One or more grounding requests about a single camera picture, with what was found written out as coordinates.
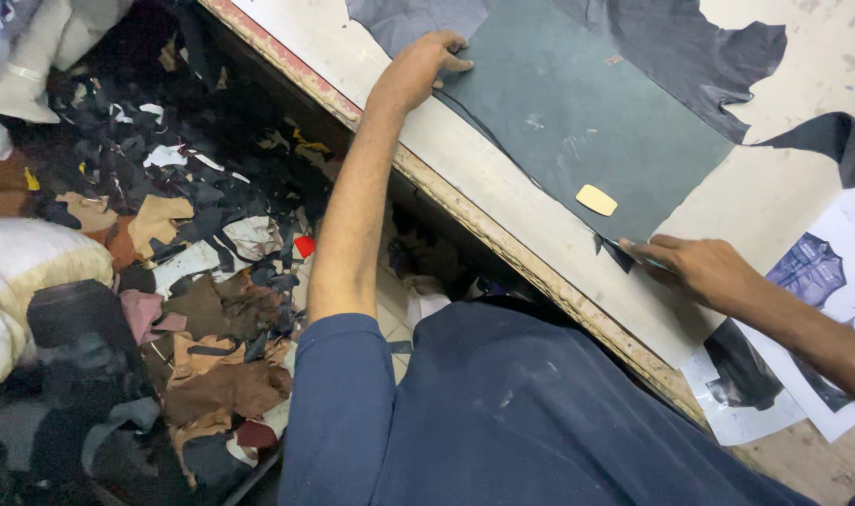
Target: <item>forearm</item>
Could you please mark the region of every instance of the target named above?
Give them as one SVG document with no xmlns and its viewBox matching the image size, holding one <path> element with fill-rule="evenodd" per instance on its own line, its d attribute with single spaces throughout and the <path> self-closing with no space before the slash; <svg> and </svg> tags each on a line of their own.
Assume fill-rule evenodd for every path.
<svg viewBox="0 0 855 506">
<path fill-rule="evenodd" d="M 375 279 L 387 180 L 405 114 L 366 109 L 334 185 L 309 280 L 309 320 L 376 316 Z"/>
<path fill-rule="evenodd" d="M 855 331 L 777 286 L 761 292 L 736 317 L 855 397 Z"/>
</svg>

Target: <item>worktable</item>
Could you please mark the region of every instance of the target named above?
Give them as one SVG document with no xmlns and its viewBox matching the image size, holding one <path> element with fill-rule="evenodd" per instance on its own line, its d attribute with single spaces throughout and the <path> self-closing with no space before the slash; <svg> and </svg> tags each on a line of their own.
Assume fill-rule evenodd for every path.
<svg viewBox="0 0 855 506">
<path fill-rule="evenodd" d="M 824 112 L 855 115 L 855 6 L 827 3 L 832 6 L 703 1 L 703 13 L 722 28 L 754 20 L 787 25 L 780 67 L 753 86 L 752 102 L 729 107 L 752 125 L 747 144 Z M 336 120 L 357 129 L 365 99 L 389 58 L 349 20 L 343 0 L 200 4 Z M 409 116 L 394 167 L 586 327 L 653 392 L 708 427 L 671 365 L 679 366 L 721 316 L 688 305 L 639 269 L 624 275 L 604 252 L 597 256 L 586 226 L 433 98 Z M 764 272 L 840 191 L 836 164 L 825 156 L 737 146 L 658 231 L 725 238 Z M 818 502 L 845 504 L 855 493 L 855 427 L 829 445 L 804 420 L 729 451 Z"/>
</svg>

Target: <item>white bag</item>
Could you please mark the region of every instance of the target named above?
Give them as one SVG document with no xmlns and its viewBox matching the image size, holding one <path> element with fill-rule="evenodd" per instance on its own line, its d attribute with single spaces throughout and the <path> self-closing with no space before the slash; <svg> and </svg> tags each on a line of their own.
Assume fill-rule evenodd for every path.
<svg viewBox="0 0 855 506">
<path fill-rule="evenodd" d="M 84 279 L 112 285 L 112 255 L 102 244 L 54 223 L 0 219 L 0 382 L 36 357 L 27 324 L 33 293 Z"/>
</svg>

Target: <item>hand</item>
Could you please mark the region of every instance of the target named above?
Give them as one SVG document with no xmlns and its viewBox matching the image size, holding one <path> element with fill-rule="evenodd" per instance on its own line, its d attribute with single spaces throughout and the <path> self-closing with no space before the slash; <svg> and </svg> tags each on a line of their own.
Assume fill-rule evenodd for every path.
<svg viewBox="0 0 855 506">
<path fill-rule="evenodd" d="M 619 245 L 656 281 L 681 289 L 699 304 L 727 316 L 742 317 L 766 297 L 782 292 L 724 240 L 684 240 L 659 234 L 647 244 L 623 238 Z"/>
<path fill-rule="evenodd" d="M 452 30 L 429 31 L 409 44 L 390 62 L 368 95 L 367 110 L 385 110 L 405 116 L 431 94 L 431 86 L 443 86 L 436 78 L 441 68 L 463 72 L 473 61 L 459 60 L 454 52 L 468 41 Z"/>
</svg>

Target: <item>paint stain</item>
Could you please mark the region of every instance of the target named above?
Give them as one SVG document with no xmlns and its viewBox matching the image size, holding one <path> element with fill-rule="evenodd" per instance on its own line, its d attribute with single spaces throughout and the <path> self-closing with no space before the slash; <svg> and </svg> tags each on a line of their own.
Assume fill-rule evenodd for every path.
<svg viewBox="0 0 855 506">
<path fill-rule="evenodd" d="M 855 71 L 855 57 L 850 54 L 843 55 L 843 61 L 848 65 L 846 72 Z"/>
<path fill-rule="evenodd" d="M 502 398 L 502 402 L 499 403 L 500 408 L 505 408 L 512 401 L 512 397 L 514 397 L 514 393 L 509 390 L 506 393 L 506 396 Z"/>
<path fill-rule="evenodd" d="M 568 137 L 561 140 L 561 145 L 564 146 L 567 151 L 570 151 L 578 161 L 583 161 L 580 159 L 580 155 L 578 154 L 578 139 L 576 137 L 568 135 Z"/>
<path fill-rule="evenodd" d="M 527 116 L 527 119 L 524 120 L 525 123 L 534 127 L 534 130 L 540 130 L 541 128 L 546 128 L 540 123 L 540 115 L 536 112 L 533 112 L 530 116 Z"/>
<path fill-rule="evenodd" d="M 820 6 L 820 0 L 803 0 L 799 3 L 799 9 L 811 14 Z"/>
</svg>

